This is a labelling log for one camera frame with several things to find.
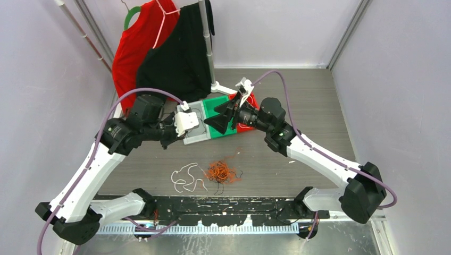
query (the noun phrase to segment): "wood grain surface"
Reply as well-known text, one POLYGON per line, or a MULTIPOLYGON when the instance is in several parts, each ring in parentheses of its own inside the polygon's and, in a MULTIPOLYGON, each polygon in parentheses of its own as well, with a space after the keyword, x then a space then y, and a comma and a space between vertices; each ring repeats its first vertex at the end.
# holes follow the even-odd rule
MULTIPOLYGON (((216 69, 221 85, 232 88, 242 77, 251 81, 260 77, 265 69, 216 69)), ((289 90, 290 105, 298 128, 321 146, 349 160, 355 160, 343 115, 333 84, 332 75, 325 69, 281 70, 289 90)), ((256 85, 254 94, 259 102, 265 97, 276 97, 286 109, 283 86, 276 74, 270 74, 256 85)), ((221 96, 219 93, 210 97, 221 96)), ((169 104, 165 112, 175 109, 169 104)), ((208 192, 197 182, 194 192, 177 193, 171 182, 174 170, 189 163, 198 163, 205 171, 209 163, 235 155, 227 163, 243 172, 242 180, 224 185, 223 196, 296 196, 304 187, 334 188, 327 178, 300 162, 293 162, 273 152, 264 142, 264 133, 253 130, 224 138, 184 145, 178 141, 163 150, 159 142, 144 142, 125 158, 105 181, 99 194, 126 194, 143 188, 153 195, 213 196, 218 188, 215 182, 205 180, 208 192)), ((202 178, 202 171, 193 167, 190 173, 202 178)), ((174 179, 192 178, 186 169, 174 179)))

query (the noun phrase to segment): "metal rod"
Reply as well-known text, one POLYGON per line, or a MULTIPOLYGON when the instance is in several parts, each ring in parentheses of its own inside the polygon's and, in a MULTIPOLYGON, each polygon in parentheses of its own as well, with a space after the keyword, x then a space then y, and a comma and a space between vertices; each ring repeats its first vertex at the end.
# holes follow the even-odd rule
POLYGON ((66 14, 66 16, 68 17, 68 19, 71 21, 71 23, 75 26, 75 28, 79 31, 80 35, 82 38, 85 38, 86 41, 89 43, 89 45, 91 46, 91 48, 93 49, 93 51, 97 54, 97 58, 98 60, 102 61, 102 63, 105 65, 105 67, 108 69, 108 71, 111 73, 111 67, 108 65, 108 63, 105 61, 105 59, 103 58, 103 56, 101 55, 101 53, 98 51, 98 49, 96 48, 96 46, 93 44, 93 42, 91 41, 91 39, 89 39, 88 35, 85 33, 85 31, 83 30, 83 28, 80 26, 80 24, 78 23, 78 21, 75 19, 75 17, 72 15, 72 13, 70 12, 70 10, 68 9, 68 7, 66 6, 66 4, 64 4, 62 1, 60 1, 61 4, 58 4, 61 8, 61 10, 64 12, 64 14, 66 14))
POLYGON ((349 23, 348 27, 346 28, 345 33, 343 34, 340 42, 338 43, 337 48, 335 49, 335 52, 332 55, 332 58, 329 62, 329 65, 327 66, 328 69, 332 70, 335 64, 337 63, 338 58, 340 57, 341 53, 343 52, 343 49, 345 48, 346 44, 348 43, 351 35, 354 33, 355 29, 357 28, 357 25, 359 24, 363 14, 365 13, 366 8, 368 8, 369 4, 372 2, 372 0, 361 0, 357 10, 354 13, 354 16, 351 19, 351 22, 349 23))
POLYGON ((80 11, 81 15, 83 16, 84 20, 88 24, 89 28, 94 34, 94 37, 99 42, 101 49, 105 53, 105 58, 108 60, 109 63, 113 63, 114 59, 114 53, 111 50, 111 47, 108 45, 105 37, 102 34, 102 31, 100 30, 97 22, 95 21, 93 15, 91 14, 91 11, 89 10, 85 0, 74 0, 75 5, 77 6, 78 10, 80 11))
POLYGON ((210 76, 212 78, 211 84, 216 84, 216 77, 214 76, 213 51, 211 46, 210 28, 208 27, 207 7, 205 0, 199 0, 199 9, 201 10, 202 27, 204 28, 205 45, 207 46, 207 60, 208 68, 210 69, 210 76))

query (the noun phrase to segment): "clothing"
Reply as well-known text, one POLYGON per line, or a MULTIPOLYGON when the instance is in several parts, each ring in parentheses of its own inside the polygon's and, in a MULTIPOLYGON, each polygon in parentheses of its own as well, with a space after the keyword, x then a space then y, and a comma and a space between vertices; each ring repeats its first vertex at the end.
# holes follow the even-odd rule
MULTIPOLYGON (((177 10, 172 0, 160 0, 160 4, 166 12, 177 10)), ((171 34, 178 18, 178 13, 166 15, 157 47, 162 45, 171 34)), ((162 20, 163 12, 156 1, 151 1, 141 6, 138 20, 122 33, 111 67, 114 86, 119 97, 136 88, 138 68, 149 49, 154 46, 162 20)), ((125 98, 121 102, 122 110, 126 112, 130 109, 135 99, 136 94, 125 98)))
MULTIPOLYGON (((205 1, 208 25, 214 35, 210 1, 205 1)), ((158 48, 150 49, 138 69, 137 88, 157 88, 187 102, 205 98, 211 92, 211 75, 199 4, 182 7, 176 27, 158 48)), ((151 95, 165 100, 165 96, 151 95)))

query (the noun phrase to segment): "black shirt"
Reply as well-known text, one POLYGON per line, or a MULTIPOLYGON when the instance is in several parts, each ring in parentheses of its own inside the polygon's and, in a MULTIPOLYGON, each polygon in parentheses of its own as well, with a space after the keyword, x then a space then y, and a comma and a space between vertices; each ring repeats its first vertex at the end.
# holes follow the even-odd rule
MULTIPOLYGON (((208 26, 214 35, 210 1, 207 7, 208 26)), ((207 48, 203 35, 199 4, 180 9, 172 34, 156 49, 150 49, 138 69, 137 88, 156 88, 167 91, 187 102, 205 98, 211 92, 211 75, 207 48)), ((150 93, 165 101, 166 96, 150 93)))

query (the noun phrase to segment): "red shirt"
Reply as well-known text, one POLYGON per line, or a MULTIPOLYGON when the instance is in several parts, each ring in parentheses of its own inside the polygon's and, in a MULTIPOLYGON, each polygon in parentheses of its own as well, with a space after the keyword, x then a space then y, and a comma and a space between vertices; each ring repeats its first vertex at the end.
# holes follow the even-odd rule
MULTIPOLYGON (((166 12, 177 10, 172 0, 159 2, 166 12)), ((168 38, 178 19, 178 13, 166 15, 156 47, 162 45, 168 38)), ((147 52, 154 46, 162 20, 163 12, 156 1, 151 1, 141 6, 138 20, 122 33, 111 68, 114 86, 119 97, 136 88, 138 68, 147 52)), ((121 102, 124 113, 132 108, 135 99, 136 95, 132 94, 121 102)))

